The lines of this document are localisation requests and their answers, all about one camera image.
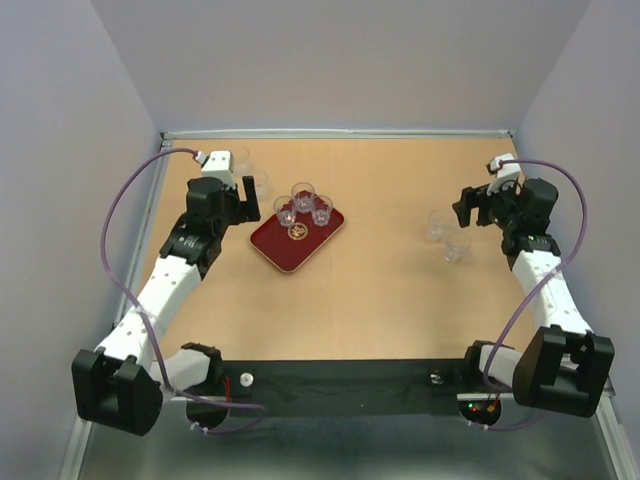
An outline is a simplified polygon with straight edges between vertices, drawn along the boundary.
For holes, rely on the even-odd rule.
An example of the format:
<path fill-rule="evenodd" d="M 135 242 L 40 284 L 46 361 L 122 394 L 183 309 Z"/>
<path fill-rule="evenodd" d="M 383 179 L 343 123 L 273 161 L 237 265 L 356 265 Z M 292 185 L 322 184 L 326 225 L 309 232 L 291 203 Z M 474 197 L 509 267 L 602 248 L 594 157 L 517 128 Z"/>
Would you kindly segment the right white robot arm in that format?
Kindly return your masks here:
<path fill-rule="evenodd" d="M 500 228 L 502 251 L 536 327 L 523 352 L 475 341 L 465 353 L 460 378 L 472 390 L 495 381 L 521 406 L 588 418 L 600 402 L 615 348 L 584 320 L 564 279 L 558 244 L 546 231 L 557 199 L 555 186 L 533 178 L 466 187 L 453 204 L 461 227 L 476 211 L 477 225 Z"/>

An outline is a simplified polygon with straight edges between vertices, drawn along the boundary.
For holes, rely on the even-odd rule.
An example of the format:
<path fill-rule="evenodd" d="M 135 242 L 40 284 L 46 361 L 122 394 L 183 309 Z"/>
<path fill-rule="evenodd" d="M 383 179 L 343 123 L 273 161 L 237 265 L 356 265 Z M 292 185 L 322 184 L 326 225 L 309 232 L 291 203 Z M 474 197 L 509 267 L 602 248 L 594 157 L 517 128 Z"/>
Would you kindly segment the clear faceted glass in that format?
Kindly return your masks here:
<path fill-rule="evenodd" d="M 333 202 L 326 195 L 316 195 L 311 202 L 311 217 L 315 226 L 326 227 L 331 219 Z"/>
<path fill-rule="evenodd" d="M 309 214 L 316 196 L 315 188 L 309 182 L 298 182 L 291 188 L 291 197 L 298 213 Z"/>

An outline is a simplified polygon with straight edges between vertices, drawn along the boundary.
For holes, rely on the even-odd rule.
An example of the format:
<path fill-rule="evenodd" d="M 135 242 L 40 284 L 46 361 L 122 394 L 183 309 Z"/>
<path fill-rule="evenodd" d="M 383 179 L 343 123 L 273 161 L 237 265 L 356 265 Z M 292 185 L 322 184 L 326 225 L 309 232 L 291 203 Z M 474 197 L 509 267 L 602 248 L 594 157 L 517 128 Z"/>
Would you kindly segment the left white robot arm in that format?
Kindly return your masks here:
<path fill-rule="evenodd" d="M 95 349 L 80 350 L 72 361 L 81 419 L 143 436 L 171 398 L 199 399 L 190 388 L 230 392 L 217 348 L 187 343 L 166 359 L 159 341 L 219 257 L 228 228 L 259 220 L 254 179 L 245 176 L 242 183 L 231 187 L 214 177 L 188 181 L 186 210 L 141 292 L 126 290 L 131 305 L 122 319 Z"/>

